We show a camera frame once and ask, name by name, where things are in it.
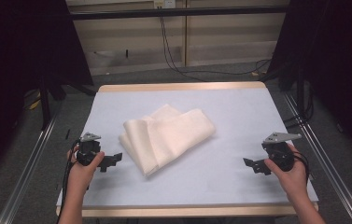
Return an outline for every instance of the wooden table edge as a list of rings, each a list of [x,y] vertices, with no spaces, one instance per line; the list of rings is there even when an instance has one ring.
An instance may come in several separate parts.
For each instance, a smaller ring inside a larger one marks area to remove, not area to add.
[[[249,89],[249,88],[266,88],[266,86],[264,83],[259,81],[127,84],[127,85],[104,85],[100,87],[98,92],[230,90],[230,89]]]
[[[318,204],[312,202],[318,210]],[[254,217],[295,216],[291,204],[246,204],[213,207],[83,207],[83,217]]]

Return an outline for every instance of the power outlet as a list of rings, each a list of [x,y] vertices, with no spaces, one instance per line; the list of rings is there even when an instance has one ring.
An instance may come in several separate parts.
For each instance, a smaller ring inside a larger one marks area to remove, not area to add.
[[[164,8],[176,8],[176,0],[164,0]]]
[[[164,8],[164,0],[154,0],[153,8]]]
[[[153,8],[176,8],[176,0],[154,0]]]

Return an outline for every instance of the human hand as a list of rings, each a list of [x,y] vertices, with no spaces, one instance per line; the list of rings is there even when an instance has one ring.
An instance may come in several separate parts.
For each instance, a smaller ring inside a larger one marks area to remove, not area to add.
[[[91,164],[89,164],[88,166],[84,166],[76,162],[77,158],[73,153],[71,157],[71,162],[74,163],[74,165],[71,168],[70,175],[68,176],[67,191],[74,191],[84,194],[92,181],[94,171],[96,170],[100,162],[103,160],[104,155],[105,153],[102,151],[97,153]]]
[[[299,151],[289,144],[293,152]],[[301,161],[295,160],[294,166],[290,171],[282,171],[272,160],[266,159],[266,166],[277,176],[280,185],[287,193],[289,200],[294,203],[298,198],[308,197],[306,189],[306,172]]]

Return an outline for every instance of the cloth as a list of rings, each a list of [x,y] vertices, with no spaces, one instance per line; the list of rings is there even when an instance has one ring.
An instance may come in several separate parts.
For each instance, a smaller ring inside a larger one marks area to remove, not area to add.
[[[216,130],[201,109],[181,113],[170,105],[123,126],[120,143],[143,175],[153,174]]]

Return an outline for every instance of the wall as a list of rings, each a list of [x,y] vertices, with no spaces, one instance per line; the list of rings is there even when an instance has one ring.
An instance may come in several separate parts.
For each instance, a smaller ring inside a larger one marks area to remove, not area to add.
[[[140,0],[68,0],[67,3],[71,12],[153,8],[153,1]],[[282,6],[288,3],[288,0],[177,0],[176,7]],[[272,57],[284,16],[284,13],[277,13],[169,17],[164,18],[164,24],[177,66],[239,63]],[[159,18],[75,21],[75,26],[93,75],[110,71],[108,67],[167,66]],[[105,57],[104,61],[97,57],[98,51]]]

